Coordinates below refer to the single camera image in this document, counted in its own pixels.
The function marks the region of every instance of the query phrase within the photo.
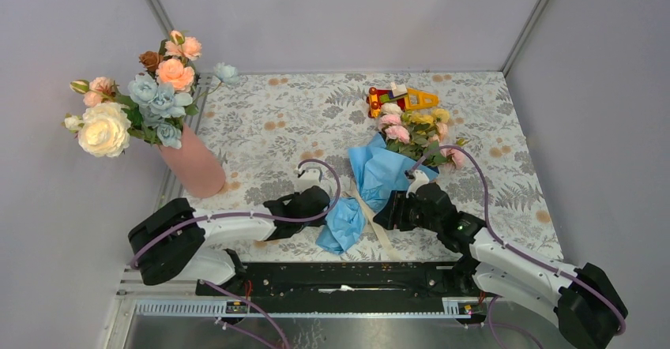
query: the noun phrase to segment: flower bouquet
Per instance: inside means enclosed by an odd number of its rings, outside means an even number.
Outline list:
[[[421,114],[415,111],[403,112],[396,104],[384,103],[378,128],[384,136],[387,150],[418,160],[425,152],[446,143],[449,119],[449,111],[442,108],[430,114]],[[458,146],[465,144],[467,141],[464,138],[458,138],[455,142]],[[442,149],[429,155],[422,164],[434,169],[440,165],[460,169],[465,164],[465,155],[458,150]]]
[[[157,144],[168,166],[188,190],[183,177],[194,174],[195,167],[202,168],[200,172],[209,169],[210,173],[219,173],[191,176],[193,185],[207,182],[207,178],[210,179],[207,183],[219,182],[215,193],[224,185],[225,173],[212,153],[184,125],[187,115],[198,113],[197,98],[208,94],[204,92],[194,98],[197,74],[192,61],[200,55],[201,44],[197,39],[172,31],[157,52],[140,55],[145,71],[128,84],[128,95],[122,94],[116,82],[108,77],[71,82],[70,88],[84,96],[87,109],[81,116],[66,114],[62,125],[75,135],[86,152],[96,157],[119,156],[130,146],[130,137]],[[220,83],[212,92],[222,84],[239,81],[237,69],[224,63],[217,64],[214,73]],[[211,194],[216,186],[209,188],[199,194]]]

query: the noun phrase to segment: blue wrapping paper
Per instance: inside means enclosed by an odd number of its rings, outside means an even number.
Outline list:
[[[360,196],[375,213],[384,208],[391,191],[409,188],[405,171],[415,161],[386,150],[381,135],[375,134],[367,146],[350,148],[348,154]],[[438,176],[438,173],[425,166],[419,166],[419,169],[430,180]],[[358,201],[352,197],[341,197],[326,216],[326,226],[316,243],[324,250],[340,255],[358,242],[364,228],[365,216]]]

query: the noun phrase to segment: pink vase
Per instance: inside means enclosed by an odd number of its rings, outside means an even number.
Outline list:
[[[194,197],[211,197],[224,187],[226,172],[189,126],[184,126],[181,148],[158,145],[158,149],[165,163]]]

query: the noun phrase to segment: beige ribbon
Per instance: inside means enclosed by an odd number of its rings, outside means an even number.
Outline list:
[[[393,244],[391,244],[389,236],[386,234],[386,229],[384,229],[381,225],[372,221],[372,219],[375,217],[375,212],[372,211],[370,206],[368,206],[367,203],[363,200],[363,198],[360,197],[360,193],[358,192],[358,188],[356,187],[356,181],[352,180],[348,194],[354,197],[356,201],[358,201],[360,209],[363,211],[363,216],[365,216],[365,220],[367,221],[367,224],[365,224],[364,229],[369,230],[370,228],[372,228],[372,231],[375,233],[375,235],[377,235],[379,243],[382,244],[382,248],[386,251],[386,254],[388,254],[389,259],[391,261],[400,262],[401,261],[400,254],[398,254],[396,248],[394,248]]]

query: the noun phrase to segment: brown flower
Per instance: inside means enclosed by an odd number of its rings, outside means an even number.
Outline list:
[[[156,53],[155,51],[147,51],[140,55],[140,63],[152,73],[156,72],[156,69],[158,69],[158,64],[161,61],[163,61],[163,56]]]

